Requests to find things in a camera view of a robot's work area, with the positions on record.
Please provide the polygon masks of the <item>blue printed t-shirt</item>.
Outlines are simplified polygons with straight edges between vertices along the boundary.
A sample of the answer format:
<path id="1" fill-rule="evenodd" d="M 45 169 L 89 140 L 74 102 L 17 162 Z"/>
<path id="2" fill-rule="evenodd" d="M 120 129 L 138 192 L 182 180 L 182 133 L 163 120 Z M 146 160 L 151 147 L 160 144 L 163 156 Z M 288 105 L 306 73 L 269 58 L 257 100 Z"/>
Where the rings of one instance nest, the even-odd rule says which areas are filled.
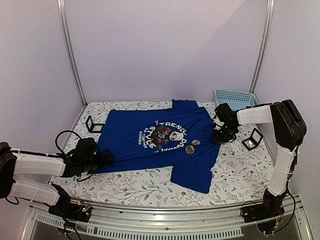
<path id="1" fill-rule="evenodd" d="M 170 181 L 193 191 L 210 191 L 220 145 L 213 139 L 215 125 L 204 107 L 193 100 L 172 100 L 171 108 L 111 110 L 98 140 L 114 162 L 96 174 L 172 167 Z M 199 145 L 192 145 L 199 140 Z M 187 154 L 186 146 L 195 152 Z"/>

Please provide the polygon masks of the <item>light blue plastic basket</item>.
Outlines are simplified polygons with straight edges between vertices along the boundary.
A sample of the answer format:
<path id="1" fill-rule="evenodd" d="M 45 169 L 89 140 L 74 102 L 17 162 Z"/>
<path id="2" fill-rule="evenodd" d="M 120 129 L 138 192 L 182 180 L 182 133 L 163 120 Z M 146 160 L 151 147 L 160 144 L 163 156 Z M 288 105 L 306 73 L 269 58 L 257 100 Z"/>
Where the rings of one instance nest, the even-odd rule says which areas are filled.
<path id="1" fill-rule="evenodd" d="M 214 89 L 213 99 L 216 107 L 227 103 L 233 111 L 252 107 L 258 102 L 253 93 L 227 89 Z"/>

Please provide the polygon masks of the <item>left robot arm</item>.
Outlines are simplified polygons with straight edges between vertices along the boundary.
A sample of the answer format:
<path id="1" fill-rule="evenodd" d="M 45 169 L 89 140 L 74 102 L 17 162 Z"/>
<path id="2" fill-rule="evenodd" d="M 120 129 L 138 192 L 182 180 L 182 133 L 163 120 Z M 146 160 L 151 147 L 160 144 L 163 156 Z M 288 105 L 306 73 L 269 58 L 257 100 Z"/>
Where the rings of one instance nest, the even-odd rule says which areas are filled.
<path id="1" fill-rule="evenodd" d="M 63 216 L 74 213 L 69 194 L 56 184 L 43 184 L 21 175 L 46 175 L 52 177 L 80 177 L 83 173 L 94 174 L 112 164 L 115 157 L 108 150 L 100 150 L 91 137 L 78 140 L 74 149 L 65 153 L 45 154 L 21 151 L 0 144 L 0 197 L 21 198 L 41 202 L 55 209 Z"/>

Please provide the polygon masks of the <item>round yellow blue brooch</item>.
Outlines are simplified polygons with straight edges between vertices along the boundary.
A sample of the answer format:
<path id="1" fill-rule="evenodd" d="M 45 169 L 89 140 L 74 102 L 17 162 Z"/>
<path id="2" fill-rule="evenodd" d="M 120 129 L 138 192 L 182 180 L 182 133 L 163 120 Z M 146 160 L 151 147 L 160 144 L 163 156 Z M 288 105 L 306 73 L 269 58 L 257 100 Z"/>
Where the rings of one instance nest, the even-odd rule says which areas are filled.
<path id="1" fill-rule="evenodd" d="M 195 148 L 192 145 L 188 145 L 185 148 L 185 152 L 189 155 L 193 154 L 195 152 Z"/>

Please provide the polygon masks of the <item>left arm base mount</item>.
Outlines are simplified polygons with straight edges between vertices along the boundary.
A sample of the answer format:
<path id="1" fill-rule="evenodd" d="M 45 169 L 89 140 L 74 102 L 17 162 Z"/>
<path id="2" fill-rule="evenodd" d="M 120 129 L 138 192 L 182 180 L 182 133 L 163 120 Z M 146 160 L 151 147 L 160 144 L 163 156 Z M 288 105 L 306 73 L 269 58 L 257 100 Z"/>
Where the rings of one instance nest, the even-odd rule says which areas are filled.
<path id="1" fill-rule="evenodd" d="M 49 207 L 48 212 L 61 218 L 88 223 L 92 205 L 83 201 L 72 203 L 71 197 L 62 187 L 53 183 L 51 185 L 57 190 L 59 198 L 55 205 Z"/>

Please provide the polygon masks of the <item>black brooch box yellow brooch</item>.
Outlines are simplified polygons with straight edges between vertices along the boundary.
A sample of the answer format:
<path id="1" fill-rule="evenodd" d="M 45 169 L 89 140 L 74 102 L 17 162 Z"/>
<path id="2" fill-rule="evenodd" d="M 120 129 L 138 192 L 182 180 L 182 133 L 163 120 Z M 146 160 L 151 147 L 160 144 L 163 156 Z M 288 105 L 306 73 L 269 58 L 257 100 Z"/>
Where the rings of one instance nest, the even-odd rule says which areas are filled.
<path id="1" fill-rule="evenodd" d="M 103 132 L 104 123 L 94 123 L 93 118 L 89 115 L 85 121 L 85 126 L 89 133 L 100 134 Z"/>

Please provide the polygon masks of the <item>black brooch box silver brooch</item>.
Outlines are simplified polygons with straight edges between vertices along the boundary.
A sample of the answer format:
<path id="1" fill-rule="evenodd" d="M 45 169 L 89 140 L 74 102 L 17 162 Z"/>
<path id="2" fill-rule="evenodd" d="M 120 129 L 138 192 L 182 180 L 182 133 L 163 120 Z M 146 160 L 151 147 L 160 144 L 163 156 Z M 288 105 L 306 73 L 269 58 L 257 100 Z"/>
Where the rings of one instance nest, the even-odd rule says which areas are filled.
<path id="1" fill-rule="evenodd" d="M 254 128 L 249 138 L 242 140 L 241 143 L 248 151 L 251 151 L 259 146 L 263 137 L 262 133 L 257 128 Z"/>

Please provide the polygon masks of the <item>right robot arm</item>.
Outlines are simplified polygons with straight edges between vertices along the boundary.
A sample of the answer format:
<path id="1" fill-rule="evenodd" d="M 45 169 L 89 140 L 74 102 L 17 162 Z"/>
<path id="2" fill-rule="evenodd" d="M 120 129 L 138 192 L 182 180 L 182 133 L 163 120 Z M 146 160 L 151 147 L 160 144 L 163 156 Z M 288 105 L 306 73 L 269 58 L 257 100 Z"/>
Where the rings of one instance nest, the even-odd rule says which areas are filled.
<path id="1" fill-rule="evenodd" d="M 305 121 L 291 99 L 239 110 L 232 110 L 227 103 L 222 103 L 214 112 L 214 119 L 220 123 L 212 133 L 217 144 L 234 141 L 239 126 L 272 124 L 277 156 L 271 181 L 263 195 L 263 203 L 258 208 L 262 218 L 269 218 L 288 194 L 287 184 L 297 164 L 299 147 L 307 133 Z"/>

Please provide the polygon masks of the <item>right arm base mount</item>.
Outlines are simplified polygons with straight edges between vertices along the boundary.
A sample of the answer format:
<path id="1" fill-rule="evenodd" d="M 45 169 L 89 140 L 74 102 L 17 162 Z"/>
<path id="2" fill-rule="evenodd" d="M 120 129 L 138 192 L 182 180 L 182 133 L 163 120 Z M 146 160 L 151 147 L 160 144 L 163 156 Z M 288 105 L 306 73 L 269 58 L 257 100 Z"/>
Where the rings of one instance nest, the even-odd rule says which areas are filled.
<path id="1" fill-rule="evenodd" d="M 245 223 L 256 223 L 257 230 L 263 235 L 272 235 L 283 223 L 285 210 L 282 205 L 267 209 L 263 204 L 245 202 L 240 208 L 240 215 Z"/>

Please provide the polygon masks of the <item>round light blue brooch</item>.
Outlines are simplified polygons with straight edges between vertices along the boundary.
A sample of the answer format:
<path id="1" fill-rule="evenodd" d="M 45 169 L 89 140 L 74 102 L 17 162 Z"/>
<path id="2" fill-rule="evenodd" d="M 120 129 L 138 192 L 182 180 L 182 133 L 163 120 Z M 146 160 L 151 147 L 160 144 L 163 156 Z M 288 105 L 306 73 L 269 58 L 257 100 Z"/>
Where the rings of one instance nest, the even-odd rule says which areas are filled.
<path id="1" fill-rule="evenodd" d="M 201 142 L 200 142 L 199 140 L 195 139 L 195 140 L 193 140 L 193 141 L 191 142 L 191 144 L 192 144 L 193 146 L 197 146 L 197 145 L 200 145 Z"/>

